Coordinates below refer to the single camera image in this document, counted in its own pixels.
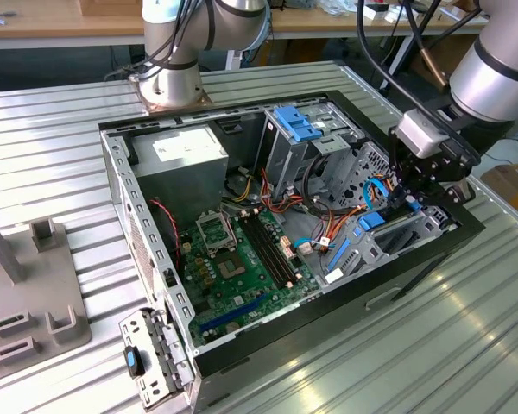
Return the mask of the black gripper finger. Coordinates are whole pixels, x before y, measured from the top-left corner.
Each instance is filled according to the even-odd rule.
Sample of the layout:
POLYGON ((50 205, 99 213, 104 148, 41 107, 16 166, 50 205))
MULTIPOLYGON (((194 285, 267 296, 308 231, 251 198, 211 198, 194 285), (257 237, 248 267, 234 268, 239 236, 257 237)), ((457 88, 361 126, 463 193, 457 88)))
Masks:
POLYGON ((466 179, 456 182, 430 183, 420 191, 422 203, 450 210, 476 198, 476 192, 466 179))
POLYGON ((397 209, 408 207, 411 211, 419 210, 419 202, 413 197, 408 188, 403 184, 402 172, 395 168, 395 188, 388 195, 388 207, 397 209))

